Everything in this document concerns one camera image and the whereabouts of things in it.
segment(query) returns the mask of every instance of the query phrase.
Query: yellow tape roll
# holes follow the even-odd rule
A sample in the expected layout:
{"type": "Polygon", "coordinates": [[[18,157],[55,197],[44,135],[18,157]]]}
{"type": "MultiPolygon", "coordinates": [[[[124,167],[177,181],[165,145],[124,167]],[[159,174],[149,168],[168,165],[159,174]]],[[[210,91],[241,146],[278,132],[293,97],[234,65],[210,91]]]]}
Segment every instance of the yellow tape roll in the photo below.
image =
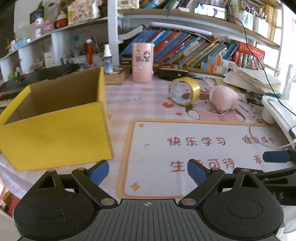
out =
{"type": "Polygon", "coordinates": [[[175,104],[185,107],[199,98],[200,86],[195,79],[183,77],[171,82],[168,94],[175,104]]]}

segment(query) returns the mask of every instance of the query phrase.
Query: pink cylindrical container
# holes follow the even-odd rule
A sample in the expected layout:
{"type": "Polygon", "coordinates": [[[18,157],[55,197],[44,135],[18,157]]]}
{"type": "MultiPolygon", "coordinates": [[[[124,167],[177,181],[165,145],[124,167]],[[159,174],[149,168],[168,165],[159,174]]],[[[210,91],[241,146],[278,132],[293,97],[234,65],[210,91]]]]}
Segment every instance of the pink cylindrical container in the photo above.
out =
{"type": "Polygon", "coordinates": [[[148,83],[153,76],[154,44],[133,43],[133,81],[148,83]]]}

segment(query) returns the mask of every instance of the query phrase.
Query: pink plush toy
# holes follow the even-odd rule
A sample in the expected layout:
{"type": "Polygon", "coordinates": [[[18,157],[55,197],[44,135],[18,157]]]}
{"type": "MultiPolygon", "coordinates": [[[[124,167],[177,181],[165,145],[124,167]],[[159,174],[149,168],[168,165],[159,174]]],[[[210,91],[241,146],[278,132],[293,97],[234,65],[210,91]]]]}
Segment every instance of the pink plush toy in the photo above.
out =
{"type": "Polygon", "coordinates": [[[210,101],[217,108],[219,114],[228,110],[234,110],[240,102],[239,95],[231,88],[218,85],[210,91],[210,101]]]}

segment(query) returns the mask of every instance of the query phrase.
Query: yellow box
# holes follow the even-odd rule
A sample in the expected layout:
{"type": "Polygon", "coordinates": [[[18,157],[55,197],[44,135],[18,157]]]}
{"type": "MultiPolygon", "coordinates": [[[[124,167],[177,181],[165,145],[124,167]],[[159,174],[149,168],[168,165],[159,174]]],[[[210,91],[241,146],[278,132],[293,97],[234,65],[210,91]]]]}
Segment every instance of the yellow box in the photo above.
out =
{"type": "Polygon", "coordinates": [[[18,171],[112,158],[103,68],[27,86],[0,115],[0,150],[18,171]]]}

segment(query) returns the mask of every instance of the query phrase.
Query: metal screw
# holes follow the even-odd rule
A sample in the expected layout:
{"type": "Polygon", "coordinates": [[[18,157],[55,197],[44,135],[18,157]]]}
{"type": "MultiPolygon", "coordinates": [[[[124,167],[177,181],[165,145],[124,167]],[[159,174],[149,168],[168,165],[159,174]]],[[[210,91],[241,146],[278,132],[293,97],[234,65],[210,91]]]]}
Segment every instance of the metal screw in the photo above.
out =
{"type": "Polygon", "coordinates": [[[194,199],[192,199],[192,198],[184,198],[184,199],[182,200],[182,203],[183,203],[184,205],[186,205],[186,206],[191,206],[191,205],[196,204],[196,201],[195,201],[194,199]]]}
{"type": "Polygon", "coordinates": [[[104,199],[101,200],[101,204],[103,204],[105,206],[109,206],[109,205],[112,205],[114,203],[115,203],[115,201],[112,198],[104,198],[104,199]]]}

